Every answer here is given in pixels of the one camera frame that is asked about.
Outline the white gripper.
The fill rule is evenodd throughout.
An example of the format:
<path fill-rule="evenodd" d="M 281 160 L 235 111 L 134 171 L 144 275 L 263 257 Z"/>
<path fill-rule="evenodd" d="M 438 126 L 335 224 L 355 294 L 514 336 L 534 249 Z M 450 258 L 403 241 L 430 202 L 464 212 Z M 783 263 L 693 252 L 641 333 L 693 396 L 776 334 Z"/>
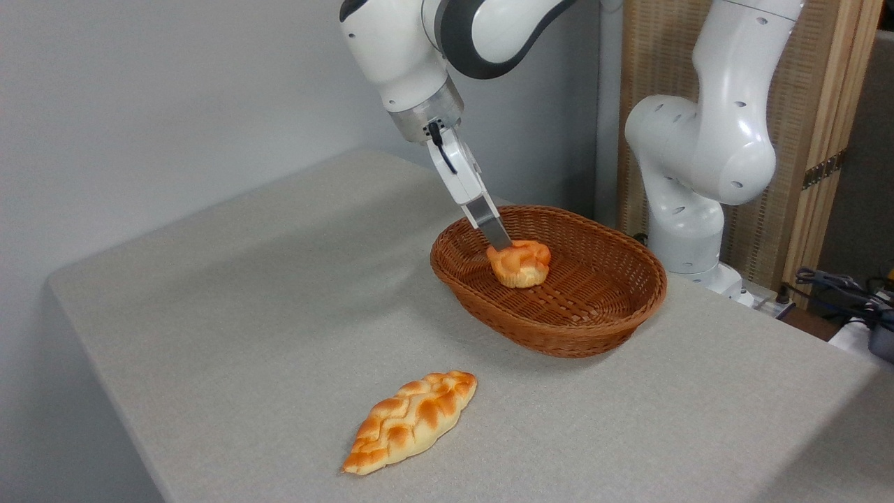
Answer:
<path fill-rule="evenodd" d="M 500 212 L 490 195 L 484 195 L 485 185 L 478 163 L 457 128 L 427 127 L 427 147 L 434 168 L 441 176 L 451 198 L 462 205 L 473 228 L 478 229 L 495 251 L 511 248 Z"/>

